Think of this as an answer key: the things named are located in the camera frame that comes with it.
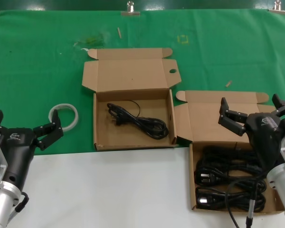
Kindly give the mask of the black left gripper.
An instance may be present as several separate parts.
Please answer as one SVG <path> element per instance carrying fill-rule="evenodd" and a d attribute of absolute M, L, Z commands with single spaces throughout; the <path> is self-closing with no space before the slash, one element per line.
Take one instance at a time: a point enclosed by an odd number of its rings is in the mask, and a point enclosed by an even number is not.
<path fill-rule="evenodd" d="M 29 166 L 36 147 L 45 150 L 63 136 L 58 111 L 54 110 L 52 122 L 36 128 L 6 128 L 2 131 L 3 112 L 0 110 L 0 134 L 3 133 L 1 146 L 8 163 L 3 180 L 23 190 Z"/>

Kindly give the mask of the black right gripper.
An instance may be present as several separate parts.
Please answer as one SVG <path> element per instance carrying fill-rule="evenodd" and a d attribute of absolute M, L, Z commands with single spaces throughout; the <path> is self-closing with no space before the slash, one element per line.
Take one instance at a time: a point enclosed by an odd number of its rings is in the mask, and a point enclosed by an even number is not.
<path fill-rule="evenodd" d="M 275 111 L 247 115 L 230 110 L 223 97 L 218 120 L 220 125 L 238 136 L 242 136 L 246 132 L 249 143 L 256 152 L 265 174 L 282 163 L 280 151 L 284 130 L 279 127 L 279 124 L 280 117 L 285 116 L 285 100 L 280 99 L 277 94 L 273 94 L 272 102 Z"/>

